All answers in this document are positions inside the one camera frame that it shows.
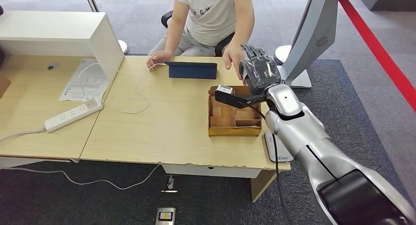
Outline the person's left hand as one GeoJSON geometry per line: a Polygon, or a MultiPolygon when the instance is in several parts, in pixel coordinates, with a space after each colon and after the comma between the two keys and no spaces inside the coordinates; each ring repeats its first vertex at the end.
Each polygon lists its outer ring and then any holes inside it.
{"type": "Polygon", "coordinates": [[[226,70],[234,67],[236,75],[239,80],[242,80],[242,75],[239,72],[240,61],[244,58],[243,48],[238,42],[231,42],[227,45],[223,53],[223,61],[226,70]]]}

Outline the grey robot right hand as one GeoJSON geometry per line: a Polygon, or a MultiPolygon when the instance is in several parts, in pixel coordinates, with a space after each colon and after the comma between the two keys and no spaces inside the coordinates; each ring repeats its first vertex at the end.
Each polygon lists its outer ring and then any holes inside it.
{"type": "Polygon", "coordinates": [[[240,45],[246,58],[240,61],[239,72],[252,95],[263,94],[268,87],[281,83],[282,78],[274,58],[260,48],[244,43],[240,45]]]}

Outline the person's right hand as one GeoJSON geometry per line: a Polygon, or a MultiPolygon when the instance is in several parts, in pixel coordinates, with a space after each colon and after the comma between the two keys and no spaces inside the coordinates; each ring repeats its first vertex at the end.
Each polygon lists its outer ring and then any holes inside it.
{"type": "Polygon", "coordinates": [[[173,57],[173,53],[170,51],[158,51],[149,57],[147,67],[150,71],[152,71],[157,65],[164,64],[166,61],[170,61],[173,57]]]}

